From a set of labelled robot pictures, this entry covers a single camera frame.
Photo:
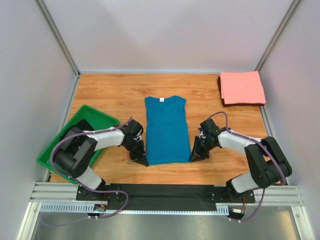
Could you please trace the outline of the blue t shirt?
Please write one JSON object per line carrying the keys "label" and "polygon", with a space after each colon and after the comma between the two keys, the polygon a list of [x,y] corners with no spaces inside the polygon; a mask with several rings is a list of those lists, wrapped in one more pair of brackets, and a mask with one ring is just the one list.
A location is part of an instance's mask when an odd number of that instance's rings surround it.
{"label": "blue t shirt", "polygon": [[186,99],[148,96],[146,108],[146,159],[150,166],[187,163],[191,156]]}

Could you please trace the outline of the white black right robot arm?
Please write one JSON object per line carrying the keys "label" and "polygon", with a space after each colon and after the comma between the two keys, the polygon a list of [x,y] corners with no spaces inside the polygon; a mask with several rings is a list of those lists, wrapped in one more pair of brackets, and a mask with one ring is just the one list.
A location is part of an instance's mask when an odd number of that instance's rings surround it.
{"label": "white black right robot arm", "polygon": [[200,135],[194,139],[189,157],[190,162],[202,161],[210,157],[214,148],[234,150],[246,157],[249,171],[227,181],[226,185],[234,194],[242,194],[253,189],[265,189],[278,182],[284,183],[292,175],[292,167],[277,140],[249,137],[227,127],[219,128],[213,119],[200,124]]}

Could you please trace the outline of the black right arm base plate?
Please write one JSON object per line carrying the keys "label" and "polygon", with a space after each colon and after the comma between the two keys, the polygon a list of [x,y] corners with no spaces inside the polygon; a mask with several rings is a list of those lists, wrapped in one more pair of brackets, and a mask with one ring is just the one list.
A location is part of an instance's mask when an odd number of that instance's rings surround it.
{"label": "black right arm base plate", "polygon": [[253,204],[256,202],[255,195],[252,190],[238,193],[229,186],[211,185],[204,190],[204,193],[205,199],[212,203]]}

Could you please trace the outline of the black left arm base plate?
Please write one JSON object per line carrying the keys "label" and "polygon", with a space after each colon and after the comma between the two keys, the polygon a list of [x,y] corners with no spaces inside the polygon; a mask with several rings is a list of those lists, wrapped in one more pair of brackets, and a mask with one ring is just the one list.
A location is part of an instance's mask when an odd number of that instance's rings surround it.
{"label": "black left arm base plate", "polygon": [[77,201],[106,201],[108,193],[97,193],[85,189],[83,186],[78,186],[75,199]]}

